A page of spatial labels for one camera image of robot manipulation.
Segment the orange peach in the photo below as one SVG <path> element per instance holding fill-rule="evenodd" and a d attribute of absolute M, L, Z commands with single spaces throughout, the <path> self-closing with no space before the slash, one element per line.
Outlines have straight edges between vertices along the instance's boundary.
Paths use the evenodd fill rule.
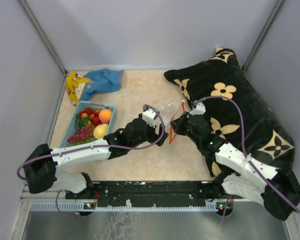
<path fill-rule="evenodd" d="M 113 112 L 109 108 L 102 109 L 98 117 L 103 124 L 108 124 L 112 118 Z"/>

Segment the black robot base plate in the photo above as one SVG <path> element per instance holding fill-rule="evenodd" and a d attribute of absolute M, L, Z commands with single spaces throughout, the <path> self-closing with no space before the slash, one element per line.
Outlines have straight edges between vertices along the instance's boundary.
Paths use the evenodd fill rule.
<path fill-rule="evenodd" d="M 98 207 L 204 207 L 228 194 L 214 181 L 95 181 L 80 193 L 66 191 L 67 200 L 96 200 Z"/>

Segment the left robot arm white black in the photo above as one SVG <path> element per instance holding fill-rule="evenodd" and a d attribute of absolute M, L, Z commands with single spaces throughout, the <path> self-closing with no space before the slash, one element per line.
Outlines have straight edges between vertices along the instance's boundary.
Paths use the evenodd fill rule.
<path fill-rule="evenodd" d="M 168 137 L 163 123 L 155 125 L 156 115 L 139 114 L 125 128 L 93 142 L 65 148 L 50 148 L 46 143 L 39 145 L 22 168 L 31 194 L 57 189 L 78 194 L 87 199 L 93 195 L 94 186 L 85 172 L 67 171 L 75 165 L 95 161 L 106 161 L 126 155 L 131 150 L 141 150 L 143 143 L 162 146 Z"/>

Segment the yellow pear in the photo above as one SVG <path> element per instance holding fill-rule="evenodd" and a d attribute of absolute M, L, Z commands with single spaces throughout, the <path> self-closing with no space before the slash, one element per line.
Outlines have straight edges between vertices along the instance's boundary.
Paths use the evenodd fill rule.
<path fill-rule="evenodd" d="M 107 123 L 97 125 L 94 128 L 93 137 L 97 140 L 102 139 L 107 134 L 107 131 L 108 131 L 108 124 Z"/>

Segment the light blue plastic basket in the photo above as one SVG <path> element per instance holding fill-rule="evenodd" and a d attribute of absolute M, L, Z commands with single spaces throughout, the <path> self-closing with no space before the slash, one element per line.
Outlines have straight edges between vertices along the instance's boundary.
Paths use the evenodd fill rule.
<path fill-rule="evenodd" d="M 85 109 L 90 108 L 92 111 L 94 110 L 103 110 L 103 109 L 109 109 L 112 111 L 112 116 L 108 124 L 108 128 L 106 130 L 106 135 L 113 132 L 113 127 L 115 124 L 116 119 L 116 107 L 113 104 L 97 104 L 97 103 L 91 103 L 90 101 L 80 101 L 78 105 L 76 106 L 74 113 L 72 115 L 72 118 L 68 124 L 68 127 L 66 129 L 66 132 L 64 134 L 64 137 L 60 143 L 61 148 L 66 147 L 72 147 L 75 144 L 72 142 L 68 142 L 68 139 L 75 135 L 81 128 L 79 124 L 79 113 L 83 112 Z"/>

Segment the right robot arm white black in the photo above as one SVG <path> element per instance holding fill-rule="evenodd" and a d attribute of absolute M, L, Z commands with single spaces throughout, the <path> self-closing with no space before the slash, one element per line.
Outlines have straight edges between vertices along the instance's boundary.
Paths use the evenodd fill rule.
<path fill-rule="evenodd" d="M 236 195 L 262 206 L 276 219 L 285 221 L 300 212 L 300 184 L 295 173 L 245 155 L 227 140 L 208 129 L 202 115 L 184 112 L 170 125 L 177 135 L 187 136 L 199 152 L 220 165 L 213 192 L 219 198 Z"/>

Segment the clear zip bag orange zipper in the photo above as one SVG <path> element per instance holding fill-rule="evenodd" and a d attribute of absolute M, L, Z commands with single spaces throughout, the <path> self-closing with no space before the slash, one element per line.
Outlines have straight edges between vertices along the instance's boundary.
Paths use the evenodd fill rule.
<path fill-rule="evenodd" d="M 186 101 L 184 99 L 174 101 L 164 106 L 160 106 L 158 110 L 163 119 L 165 131 L 168 133 L 168 143 L 171 144 L 176 138 L 177 134 L 174 133 L 170 122 L 176 120 L 186 111 Z"/>

